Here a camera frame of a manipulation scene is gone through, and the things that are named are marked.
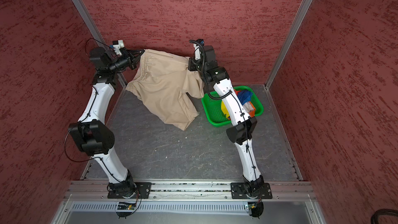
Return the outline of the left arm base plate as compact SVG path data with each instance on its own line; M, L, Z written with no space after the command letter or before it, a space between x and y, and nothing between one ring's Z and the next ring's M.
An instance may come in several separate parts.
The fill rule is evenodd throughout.
M119 187L112 189L110 185L107 186L108 190L108 199L126 199L126 200L134 200L134 199L148 199L152 183L150 182L136 182L133 189L129 187Z

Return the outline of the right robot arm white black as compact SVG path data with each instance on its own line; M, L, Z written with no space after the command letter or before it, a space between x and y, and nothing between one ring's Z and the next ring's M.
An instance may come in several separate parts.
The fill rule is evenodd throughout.
M213 100L221 100L230 114L232 127L226 133L237 148L243 167L243 193L252 199L260 197L264 179L257 167L252 147L252 132L257 119L244 109L227 70L217 63L214 48L205 46L202 39L191 39L189 43L194 47L194 56L189 59L188 70L200 72L208 96Z

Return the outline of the beige shorts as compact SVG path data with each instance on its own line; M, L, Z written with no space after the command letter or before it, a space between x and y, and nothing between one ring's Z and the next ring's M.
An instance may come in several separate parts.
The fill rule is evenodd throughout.
M188 57L146 49L126 86L152 114L183 131L199 115L190 98L204 96L200 74L189 71L188 62Z

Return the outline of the green plastic basket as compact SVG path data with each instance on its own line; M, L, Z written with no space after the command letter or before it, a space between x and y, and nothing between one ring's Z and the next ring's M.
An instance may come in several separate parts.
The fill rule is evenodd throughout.
M251 103L256 109L255 116L258 117L263 114L264 107L254 91L248 86L236 86L234 87L236 92L247 90L252 93ZM221 109L222 101L221 100L213 100L209 97L208 94L205 94L201 99L202 105L204 107L204 111L206 113L207 120L215 127L221 127L224 125L231 124L231 120L226 117Z

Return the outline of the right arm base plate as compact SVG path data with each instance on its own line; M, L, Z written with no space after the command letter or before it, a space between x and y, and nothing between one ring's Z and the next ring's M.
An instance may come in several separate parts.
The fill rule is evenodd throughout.
M270 200L273 198L269 183L255 188L250 188L247 183L231 183L230 186L232 199Z

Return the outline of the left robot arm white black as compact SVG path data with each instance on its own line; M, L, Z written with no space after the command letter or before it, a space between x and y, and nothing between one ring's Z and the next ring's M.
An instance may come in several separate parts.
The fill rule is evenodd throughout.
M110 199L140 198L140 192L130 171L122 164L114 149L115 135L106 126L105 117L112 96L116 91L116 75L126 68L136 69L144 50L115 48L116 60L112 60L103 47L90 51L89 59L96 73L88 105L76 123L68 127L78 150L89 160L96 161L108 177Z

